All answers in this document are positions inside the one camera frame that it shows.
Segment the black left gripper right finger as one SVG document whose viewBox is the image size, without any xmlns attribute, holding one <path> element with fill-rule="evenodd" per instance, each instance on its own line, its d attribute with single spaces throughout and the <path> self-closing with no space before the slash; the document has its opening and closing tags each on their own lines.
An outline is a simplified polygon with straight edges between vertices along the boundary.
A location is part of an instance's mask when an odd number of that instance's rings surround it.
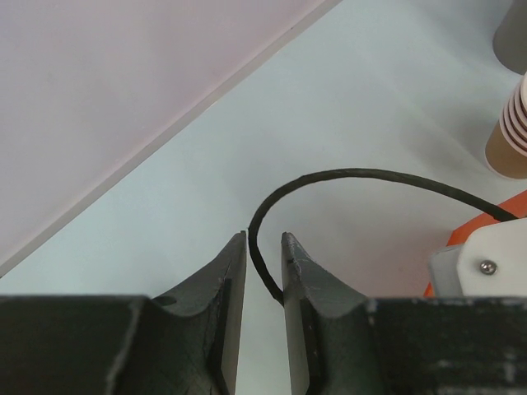
<svg viewBox="0 0 527 395">
<path fill-rule="evenodd" d="M 523 394 L 523 298 L 371 298 L 282 236 L 295 394 Z"/>
</svg>

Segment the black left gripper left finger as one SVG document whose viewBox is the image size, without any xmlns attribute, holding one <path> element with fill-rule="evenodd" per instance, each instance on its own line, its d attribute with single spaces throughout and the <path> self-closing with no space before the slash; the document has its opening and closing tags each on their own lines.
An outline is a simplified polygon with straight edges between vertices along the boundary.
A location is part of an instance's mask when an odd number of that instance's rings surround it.
<svg viewBox="0 0 527 395">
<path fill-rule="evenodd" d="M 5 295 L 4 394 L 232 394 L 246 236 L 156 298 Z"/>
</svg>

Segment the orange paper bag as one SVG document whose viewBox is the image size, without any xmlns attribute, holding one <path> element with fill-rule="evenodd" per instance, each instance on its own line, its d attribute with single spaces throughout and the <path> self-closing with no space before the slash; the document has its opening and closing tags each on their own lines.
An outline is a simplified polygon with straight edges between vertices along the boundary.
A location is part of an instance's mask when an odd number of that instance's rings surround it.
<svg viewBox="0 0 527 395">
<path fill-rule="evenodd" d="M 258 245 L 259 230 L 264 221 L 264 217 L 277 202 L 288 194 L 307 185 L 336 179 L 376 179 L 396 184 L 405 184 L 414 188 L 440 194 L 441 196 L 448 197 L 457 202 L 462 202 L 467 206 L 489 215 L 499 222 L 515 221 L 519 218 L 512 212 L 471 193 L 467 193 L 464 190 L 414 174 L 370 168 L 342 168 L 323 170 L 302 175 L 301 177 L 284 184 L 268 195 L 257 208 L 248 227 L 248 246 L 254 268 L 259 274 L 259 277 L 269 294 L 280 305 L 284 305 L 283 290 L 277 285 L 273 276 L 270 274 Z"/>
</svg>

